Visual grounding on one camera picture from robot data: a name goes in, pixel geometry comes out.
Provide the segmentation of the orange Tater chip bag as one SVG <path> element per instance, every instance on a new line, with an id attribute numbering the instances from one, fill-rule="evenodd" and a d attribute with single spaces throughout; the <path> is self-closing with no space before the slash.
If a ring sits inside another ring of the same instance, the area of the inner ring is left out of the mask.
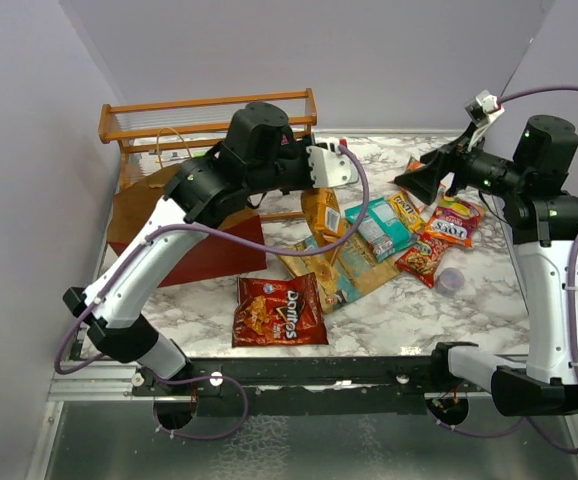
<path id="1" fill-rule="evenodd" d="M 318 247 L 339 240 L 346 227 L 333 188 L 314 188 L 301 193 L 301 209 Z"/>

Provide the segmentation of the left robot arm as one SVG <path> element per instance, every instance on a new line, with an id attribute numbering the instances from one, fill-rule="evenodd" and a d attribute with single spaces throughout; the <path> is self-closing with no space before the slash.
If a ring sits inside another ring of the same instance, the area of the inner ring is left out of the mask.
<path id="1" fill-rule="evenodd" d="M 190 361 L 144 318 L 143 306 L 178 262 L 228 216 L 247 207 L 250 196 L 311 187 L 310 144 L 295 139 L 279 107 L 252 102 L 233 115 L 223 140 L 203 156 L 183 161 L 106 276 L 63 296 L 98 351 L 151 370 L 168 394 L 183 392 Z"/>

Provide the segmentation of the gold teal kettle chips bag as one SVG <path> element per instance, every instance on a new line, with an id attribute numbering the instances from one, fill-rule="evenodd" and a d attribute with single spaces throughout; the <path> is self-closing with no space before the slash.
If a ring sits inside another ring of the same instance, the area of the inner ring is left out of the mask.
<path id="1" fill-rule="evenodd" d="M 280 256 L 280 260 L 293 277 L 315 274 L 325 314 L 359 300 L 400 274 L 393 261 L 378 262 L 359 233 L 337 251 L 333 263 L 325 255 Z"/>

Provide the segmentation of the red Doritos chip bag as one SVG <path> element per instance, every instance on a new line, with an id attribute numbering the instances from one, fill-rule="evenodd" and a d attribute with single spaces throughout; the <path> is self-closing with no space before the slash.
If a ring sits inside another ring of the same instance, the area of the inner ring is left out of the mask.
<path id="1" fill-rule="evenodd" d="M 312 273 L 290 280 L 239 278 L 234 347 L 326 345 L 318 283 Z"/>

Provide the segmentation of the teal white snack pouch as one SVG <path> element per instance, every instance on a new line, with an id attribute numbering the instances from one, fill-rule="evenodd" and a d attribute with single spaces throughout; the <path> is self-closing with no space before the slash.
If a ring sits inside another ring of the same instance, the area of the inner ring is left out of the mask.
<path id="1" fill-rule="evenodd" d="M 369 244 L 378 262 L 416 243 L 416 235 L 399 219 L 384 198 L 371 200 L 358 232 Z"/>

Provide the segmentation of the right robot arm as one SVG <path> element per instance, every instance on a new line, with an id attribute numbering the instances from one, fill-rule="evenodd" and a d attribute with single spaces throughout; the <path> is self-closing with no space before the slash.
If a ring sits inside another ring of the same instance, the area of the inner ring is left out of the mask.
<path id="1" fill-rule="evenodd" d="M 423 155 L 422 167 L 395 184 L 424 203 L 453 177 L 450 192 L 468 187 L 500 198 L 524 287 L 530 322 L 526 363 L 508 361 L 475 344 L 440 343 L 428 367 L 430 383 L 450 391 L 463 379 L 490 393 L 505 416 L 578 413 L 578 198 L 563 184 L 578 147 L 570 122 L 550 115 L 528 119 L 512 159 L 469 144 L 470 125 L 454 141 Z"/>

